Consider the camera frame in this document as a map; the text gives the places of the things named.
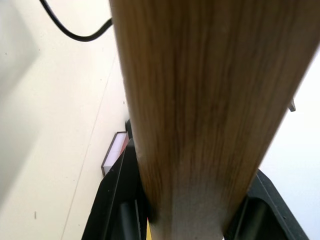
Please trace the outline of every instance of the wooden leg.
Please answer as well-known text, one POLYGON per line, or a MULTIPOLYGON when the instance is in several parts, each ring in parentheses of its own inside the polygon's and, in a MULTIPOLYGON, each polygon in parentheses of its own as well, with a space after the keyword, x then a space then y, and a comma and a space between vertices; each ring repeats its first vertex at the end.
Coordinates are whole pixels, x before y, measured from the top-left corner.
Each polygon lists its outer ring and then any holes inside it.
POLYGON ((153 240, 221 240, 320 39, 316 0, 111 0, 153 240))

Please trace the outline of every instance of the black cable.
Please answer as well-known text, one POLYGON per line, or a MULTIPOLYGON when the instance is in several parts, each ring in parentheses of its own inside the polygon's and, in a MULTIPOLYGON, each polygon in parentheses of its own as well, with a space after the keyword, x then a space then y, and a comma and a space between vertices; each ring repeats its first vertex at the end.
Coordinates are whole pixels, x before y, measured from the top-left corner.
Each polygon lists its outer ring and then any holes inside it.
POLYGON ((72 32, 70 32, 68 29, 65 28, 65 26, 62 25, 62 23, 57 19, 56 15, 51 11, 50 6, 48 5, 46 0, 40 0, 42 6, 44 7, 45 11, 51 18, 51 20, 55 23, 55 25, 69 38, 72 38, 74 40, 80 41, 80 42, 90 42, 97 38, 99 38, 105 31, 112 25, 112 19, 110 18, 108 21, 105 22, 105 24, 94 34, 90 36, 79 36, 72 32))

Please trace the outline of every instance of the white floor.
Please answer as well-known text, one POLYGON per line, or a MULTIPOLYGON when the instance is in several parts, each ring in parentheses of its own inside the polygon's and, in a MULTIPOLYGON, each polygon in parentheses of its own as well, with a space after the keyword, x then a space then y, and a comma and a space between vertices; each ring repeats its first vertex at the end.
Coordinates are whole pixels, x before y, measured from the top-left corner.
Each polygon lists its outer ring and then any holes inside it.
MULTIPOLYGON (((48 2, 79 35, 111 16, 106 0, 48 2)), ((7 3, 0 0, 0 7, 7 3)), ((79 240, 102 179, 101 162, 129 116, 114 32, 76 42, 39 1, 13 3, 35 47, 22 32, 15 47, 0 46, 0 240, 79 240), (23 49, 36 58, 8 87, 1 66, 9 60, 22 63, 13 71, 28 65, 19 57, 23 49)), ((12 22, 0 28, 1 36, 11 33, 12 22)), ((320 56, 296 95, 297 111, 285 116, 261 165, 311 240, 320 234, 319 66, 320 56)))
MULTIPOLYGON (((48 2, 79 35, 111 16, 105 0, 48 2)), ((0 239, 78 240, 102 179, 100 165, 129 117, 113 27, 94 42, 76 42, 39 1, 14 5, 37 57, 0 99, 0 142, 12 139, 0 153, 0 239)))

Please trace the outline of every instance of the wooden post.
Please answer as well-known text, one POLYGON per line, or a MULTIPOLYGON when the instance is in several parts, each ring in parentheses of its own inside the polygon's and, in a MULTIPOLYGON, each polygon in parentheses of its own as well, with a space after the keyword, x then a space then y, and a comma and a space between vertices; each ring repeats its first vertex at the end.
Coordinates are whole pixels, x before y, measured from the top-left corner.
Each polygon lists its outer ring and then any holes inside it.
POLYGON ((320 39, 316 0, 111 0, 153 240, 221 240, 320 39))

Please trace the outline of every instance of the black bracket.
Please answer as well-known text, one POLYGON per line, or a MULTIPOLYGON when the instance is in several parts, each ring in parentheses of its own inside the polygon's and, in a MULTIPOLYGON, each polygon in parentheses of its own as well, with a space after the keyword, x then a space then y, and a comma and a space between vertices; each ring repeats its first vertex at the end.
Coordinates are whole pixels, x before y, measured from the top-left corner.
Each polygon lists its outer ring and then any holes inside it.
MULTIPOLYGON (((101 181, 82 240, 145 240, 148 209, 135 145, 130 139, 101 181)), ((224 239, 308 240, 308 237, 275 186, 258 170, 224 239)))

